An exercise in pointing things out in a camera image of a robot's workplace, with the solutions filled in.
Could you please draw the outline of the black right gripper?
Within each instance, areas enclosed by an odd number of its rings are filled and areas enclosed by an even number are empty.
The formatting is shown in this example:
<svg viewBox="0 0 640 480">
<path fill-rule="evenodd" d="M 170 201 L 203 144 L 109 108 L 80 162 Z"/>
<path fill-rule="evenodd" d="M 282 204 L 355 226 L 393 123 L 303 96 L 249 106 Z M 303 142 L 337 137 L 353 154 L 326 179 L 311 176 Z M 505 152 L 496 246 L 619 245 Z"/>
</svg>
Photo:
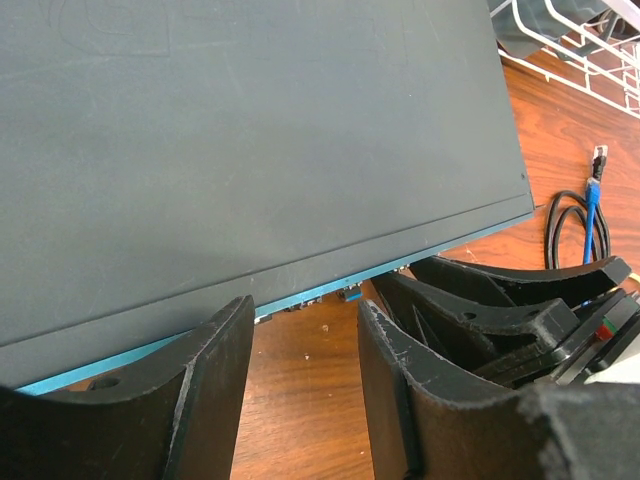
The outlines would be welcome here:
<svg viewBox="0 0 640 480">
<path fill-rule="evenodd" d="M 631 267 L 617 256 L 549 270 L 433 256 L 410 270 L 417 280 L 399 273 L 372 280 L 396 324 L 461 368 L 508 388 L 584 381 L 612 366 L 639 336 L 637 293 L 618 288 L 592 301 L 579 309 L 580 325 L 567 306 L 621 285 Z"/>
</svg>

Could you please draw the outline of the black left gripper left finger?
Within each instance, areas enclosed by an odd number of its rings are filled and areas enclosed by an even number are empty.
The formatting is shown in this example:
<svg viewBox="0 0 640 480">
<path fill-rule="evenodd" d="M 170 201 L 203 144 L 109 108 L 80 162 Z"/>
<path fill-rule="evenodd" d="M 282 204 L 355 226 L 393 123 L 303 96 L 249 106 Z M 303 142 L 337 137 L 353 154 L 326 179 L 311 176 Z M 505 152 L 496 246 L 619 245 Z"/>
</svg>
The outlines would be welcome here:
<svg viewBox="0 0 640 480">
<path fill-rule="evenodd" d="M 238 297 L 85 391 L 3 388 L 2 478 L 229 478 L 254 317 Z"/>
</svg>

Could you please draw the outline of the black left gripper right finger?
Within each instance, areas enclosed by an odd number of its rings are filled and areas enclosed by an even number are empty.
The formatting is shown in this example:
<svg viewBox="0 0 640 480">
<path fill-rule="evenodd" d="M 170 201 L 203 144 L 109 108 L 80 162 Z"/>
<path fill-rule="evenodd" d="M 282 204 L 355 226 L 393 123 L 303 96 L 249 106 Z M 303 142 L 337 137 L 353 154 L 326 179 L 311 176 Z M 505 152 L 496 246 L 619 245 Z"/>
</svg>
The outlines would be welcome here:
<svg viewBox="0 0 640 480">
<path fill-rule="evenodd" d="M 378 479 L 635 479 L 634 384 L 511 390 L 451 363 L 358 306 L 358 348 Z"/>
</svg>

